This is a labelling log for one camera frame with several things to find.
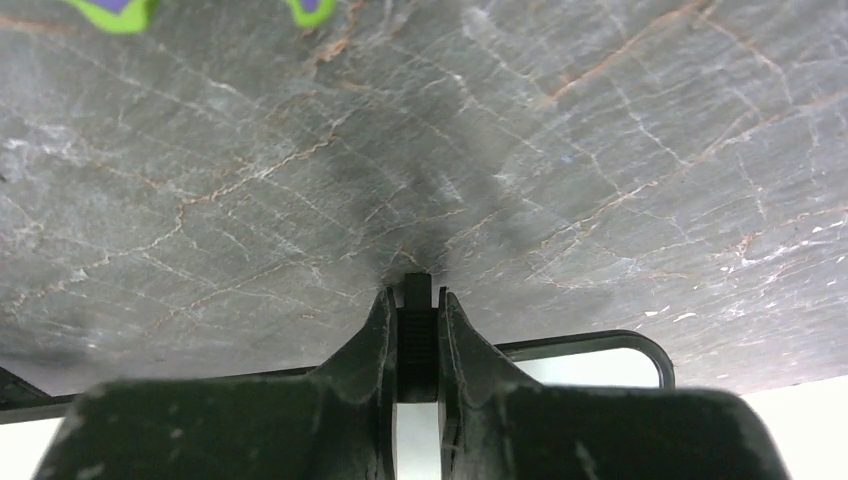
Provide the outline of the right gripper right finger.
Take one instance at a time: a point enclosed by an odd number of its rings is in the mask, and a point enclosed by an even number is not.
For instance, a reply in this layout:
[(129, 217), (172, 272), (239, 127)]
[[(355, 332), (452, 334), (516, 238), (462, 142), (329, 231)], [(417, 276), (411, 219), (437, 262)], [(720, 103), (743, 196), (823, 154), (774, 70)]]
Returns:
[(784, 479), (760, 417), (709, 389), (548, 386), (439, 295), (446, 479)]

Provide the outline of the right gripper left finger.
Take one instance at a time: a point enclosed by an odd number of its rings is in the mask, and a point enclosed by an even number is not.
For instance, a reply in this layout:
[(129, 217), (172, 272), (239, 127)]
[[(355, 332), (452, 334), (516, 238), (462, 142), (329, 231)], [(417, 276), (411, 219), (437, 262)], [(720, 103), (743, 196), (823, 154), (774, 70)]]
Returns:
[(40, 479), (391, 479), (397, 311), (292, 377), (115, 381), (75, 400)]

